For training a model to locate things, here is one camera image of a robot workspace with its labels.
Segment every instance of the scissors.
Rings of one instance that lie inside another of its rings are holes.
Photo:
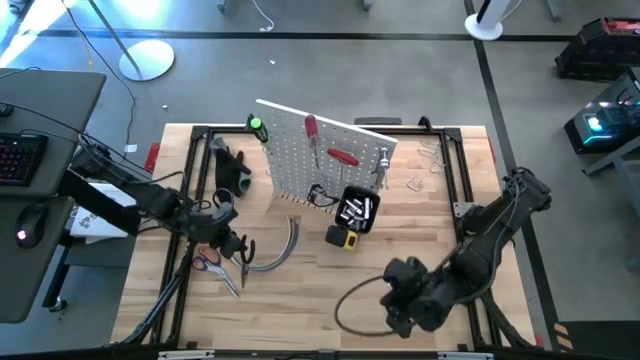
[[[229,288],[229,291],[231,291],[231,294],[235,296],[236,299],[240,299],[240,294],[233,284],[233,280],[231,280],[229,274],[222,268],[220,254],[207,246],[199,248],[198,254],[200,255],[194,257],[193,261],[191,261],[191,266],[198,271],[211,271],[218,274]]]

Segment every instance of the white pegboard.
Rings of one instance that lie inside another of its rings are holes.
[[[269,151],[265,153],[277,193],[285,192],[306,199],[313,184],[322,185],[329,195],[337,198],[342,196],[347,185],[377,192],[374,186],[377,174],[372,172],[378,165],[382,147],[388,149],[387,159],[393,167],[396,139],[314,114],[319,135],[318,170],[304,126],[304,119],[309,113],[264,100],[256,100],[256,103],[254,116],[262,120],[269,133]],[[329,148],[351,154],[360,164],[357,167],[344,165],[340,180],[340,162],[327,153]]]

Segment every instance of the wooden tabletop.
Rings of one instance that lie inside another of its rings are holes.
[[[154,177],[182,170],[193,124],[168,124],[157,159]],[[461,127],[473,194],[477,203],[488,204],[500,195],[498,177],[484,127]],[[389,170],[389,190],[381,191],[381,205],[371,233],[362,236],[357,248],[348,252],[324,242],[333,216],[301,204],[277,204],[267,174],[267,162],[252,135],[227,134],[225,142],[235,153],[245,152],[245,163],[253,171],[249,192],[236,201],[239,216],[231,223],[239,234],[256,241],[254,264],[273,261],[288,236],[287,212],[302,215],[300,239],[291,257],[267,273],[250,273],[245,289],[240,271],[231,262],[223,266],[233,278],[241,298],[236,300],[214,273],[192,271],[180,336],[181,345],[197,341],[199,348],[247,350],[455,350],[471,345],[469,318],[464,306],[455,306],[445,324],[433,333],[415,327],[409,339],[398,336],[364,338],[342,331],[333,320],[337,300],[357,283],[382,274],[393,257],[417,256],[434,268],[453,248],[455,235],[449,208],[445,175],[432,160],[420,155],[436,137],[396,136],[399,140]],[[192,183],[199,172],[198,149]],[[462,198],[457,164],[456,182]],[[215,160],[211,161],[205,199],[215,190]],[[422,178],[423,189],[414,192],[406,183]],[[162,182],[179,188],[177,177]],[[170,234],[163,230],[138,237],[112,333],[112,341],[126,337],[143,319],[158,296]],[[181,247],[179,257],[184,253]],[[533,330],[522,288],[515,252],[507,245],[493,285],[495,299],[522,336],[534,342]],[[342,321],[364,331],[386,330],[385,311],[379,305],[388,291],[380,281],[353,294],[340,311]],[[165,318],[163,335],[169,331],[173,305]],[[478,301],[483,337],[490,339],[486,317]]]

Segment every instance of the computer mouse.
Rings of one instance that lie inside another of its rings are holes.
[[[19,247],[31,249],[40,243],[44,235],[47,211],[47,205],[35,203],[24,208],[18,215],[16,220],[16,243]]]

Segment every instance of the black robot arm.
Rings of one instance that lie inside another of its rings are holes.
[[[175,189],[140,181],[116,165],[106,147],[100,145],[83,146],[74,156],[70,169],[82,177],[113,184],[134,198],[137,209],[161,226],[179,232],[191,241],[209,244],[227,259],[236,251],[244,254],[247,250],[244,240],[239,239],[229,227],[229,222],[237,213],[233,209],[233,195],[227,190],[216,191],[218,201],[214,199],[214,202],[218,209],[215,214],[200,213],[196,209],[198,202]]]
[[[513,170],[504,183],[500,198],[465,214],[458,229],[467,236],[465,241],[432,272],[415,257],[394,258],[387,265],[384,280],[391,291],[380,303],[387,310],[387,324],[401,337],[409,337],[416,324],[426,331],[438,329],[456,304],[477,298],[493,302],[485,294],[495,279],[502,248],[531,213],[551,203],[550,189],[525,168]],[[504,318],[494,304],[489,307]]]

